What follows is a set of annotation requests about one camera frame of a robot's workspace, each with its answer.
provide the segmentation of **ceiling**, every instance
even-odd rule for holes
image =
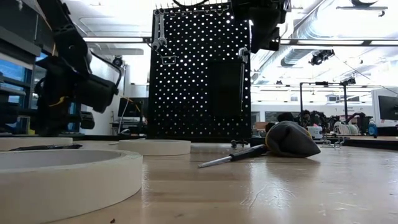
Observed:
[[[34,0],[24,1],[34,7]],[[152,11],[160,7],[175,7],[171,0],[63,1],[71,12],[73,22],[86,37],[149,37]],[[196,1],[186,0],[185,4],[195,4]],[[210,3],[226,1],[211,0]],[[351,7],[350,0],[291,1],[292,12],[288,13],[287,22],[280,25],[280,34],[284,39],[398,39],[398,30],[392,25],[398,19],[398,1],[379,0],[373,5],[372,7],[388,7],[382,17],[379,17],[381,10],[339,9]],[[90,47],[102,55],[142,55],[146,46],[90,44]],[[278,52],[260,50],[252,54],[253,95],[257,95],[256,99],[267,99],[272,89],[275,89],[277,80],[286,85],[314,81],[340,82],[355,77],[360,85],[398,85],[398,79],[395,78],[398,72],[398,47],[329,46],[326,49],[334,49],[336,57],[316,66],[308,63],[312,53],[319,50],[314,47],[284,45]],[[284,90],[284,94],[278,90],[275,91],[278,94],[273,95],[295,95],[297,88]],[[319,94],[333,92],[319,91]]]

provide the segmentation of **workbench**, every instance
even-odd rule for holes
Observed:
[[[398,223],[394,151],[343,146],[309,159],[266,156],[197,169],[232,151],[229,144],[192,144],[189,155],[145,157],[137,194],[53,223]]]

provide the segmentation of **glove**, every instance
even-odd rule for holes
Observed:
[[[273,126],[267,133],[266,146],[272,154],[281,157],[304,158],[321,152],[311,134],[292,121]]]

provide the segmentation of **pegboard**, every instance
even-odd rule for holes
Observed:
[[[148,138],[250,138],[250,61],[244,72],[241,116],[211,115],[207,74],[208,62],[238,61],[239,48],[249,50],[249,21],[234,19],[229,3],[184,10],[165,9],[164,15],[168,50],[159,53],[176,55],[176,64],[162,64],[159,54],[152,51]]]

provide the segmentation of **white tape roll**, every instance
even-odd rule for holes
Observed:
[[[0,152],[0,223],[47,223],[92,212],[141,188],[142,156],[112,150]]]
[[[177,156],[191,153],[191,142],[150,139],[121,140],[119,149],[138,152],[143,156]]]
[[[8,151],[18,147],[69,145],[73,143],[72,138],[58,137],[12,137],[0,138],[0,151]]]

